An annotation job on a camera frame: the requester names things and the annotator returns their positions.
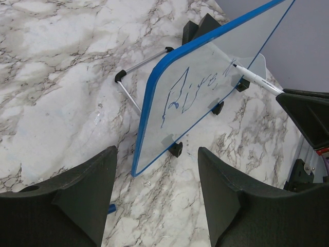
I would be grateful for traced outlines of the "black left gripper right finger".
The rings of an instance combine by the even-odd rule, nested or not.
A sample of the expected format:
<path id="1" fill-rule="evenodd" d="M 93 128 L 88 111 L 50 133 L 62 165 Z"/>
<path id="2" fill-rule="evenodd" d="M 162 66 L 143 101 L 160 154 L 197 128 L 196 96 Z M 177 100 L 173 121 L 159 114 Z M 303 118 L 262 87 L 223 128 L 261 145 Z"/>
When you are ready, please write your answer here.
<path id="1" fill-rule="evenodd" d="M 328 184 L 295 193 L 267 185 L 205 147 L 198 170 L 212 246 L 328 246 Z"/>

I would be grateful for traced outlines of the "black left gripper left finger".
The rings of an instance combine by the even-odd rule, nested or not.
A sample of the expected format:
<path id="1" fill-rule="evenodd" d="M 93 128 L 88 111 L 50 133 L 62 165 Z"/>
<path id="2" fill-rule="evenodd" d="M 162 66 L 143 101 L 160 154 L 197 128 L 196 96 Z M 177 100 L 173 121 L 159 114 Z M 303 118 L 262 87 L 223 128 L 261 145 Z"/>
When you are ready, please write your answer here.
<path id="1" fill-rule="evenodd" d="M 110 146 L 53 178 L 1 193 L 1 246 L 101 246 L 116 168 Z"/>

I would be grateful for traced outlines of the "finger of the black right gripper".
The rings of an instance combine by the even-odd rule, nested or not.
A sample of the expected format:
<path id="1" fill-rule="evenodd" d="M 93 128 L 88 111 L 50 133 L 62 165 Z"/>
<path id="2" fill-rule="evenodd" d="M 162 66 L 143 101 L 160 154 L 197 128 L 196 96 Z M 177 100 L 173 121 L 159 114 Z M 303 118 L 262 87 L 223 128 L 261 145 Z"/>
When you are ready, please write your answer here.
<path id="1" fill-rule="evenodd" d="M 276 101 L 314 150 L 328 147 L 328 93 L 284 89 Z"/>

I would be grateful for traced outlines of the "blue marker cap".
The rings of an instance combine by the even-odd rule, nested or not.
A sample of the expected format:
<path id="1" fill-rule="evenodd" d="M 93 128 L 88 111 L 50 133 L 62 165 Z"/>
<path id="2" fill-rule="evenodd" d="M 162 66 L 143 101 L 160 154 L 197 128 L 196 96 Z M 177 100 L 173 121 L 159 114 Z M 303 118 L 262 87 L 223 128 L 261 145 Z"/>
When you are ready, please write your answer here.
<path id="1" fill-rule="evenodd" d="M 116 211 L 116 205 L 115 204 L 110 204 L 109 208 L 108 208 L 108 211 L 107 211 L 107 214 L 114 213 L 115 211 Z"/>

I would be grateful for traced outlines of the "blue white marker pen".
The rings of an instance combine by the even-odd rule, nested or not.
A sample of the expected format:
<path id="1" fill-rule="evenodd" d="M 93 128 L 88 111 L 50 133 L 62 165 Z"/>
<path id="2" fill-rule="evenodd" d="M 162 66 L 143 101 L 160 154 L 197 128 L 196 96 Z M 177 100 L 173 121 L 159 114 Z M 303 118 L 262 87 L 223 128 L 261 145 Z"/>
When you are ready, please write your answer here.
<path id="1" fill-rule="evenodd" d="M 233 66 L 237 69 L 237 71 L 242 76 L 246 77 L 250 82 L 264 88 L 265 90 L 269 91 L 273 95 L 278 96 L 278 95 L 284 93 L 283 90 L 279 89 L 278 87 L 271 84 L 270 82 L 268 82 L 266 79 L 260 77 L 259 75 L 253 73 L 252 71 L 250 71 L 242 66 L 239 66 L 237 64 L 233 64 Z"/>

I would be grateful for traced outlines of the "blue framed whiteboard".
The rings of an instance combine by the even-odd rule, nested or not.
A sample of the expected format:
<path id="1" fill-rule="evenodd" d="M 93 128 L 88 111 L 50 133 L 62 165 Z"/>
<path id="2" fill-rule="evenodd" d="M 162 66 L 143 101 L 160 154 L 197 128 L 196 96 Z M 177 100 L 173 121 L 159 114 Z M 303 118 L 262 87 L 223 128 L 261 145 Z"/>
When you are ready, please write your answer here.
<path id="1" fill-rule="evenodd" d="M 292 1 L 270 1 L 169 52 L 145 88 L 132 163 L 140 175 L 237 86 Z"/>

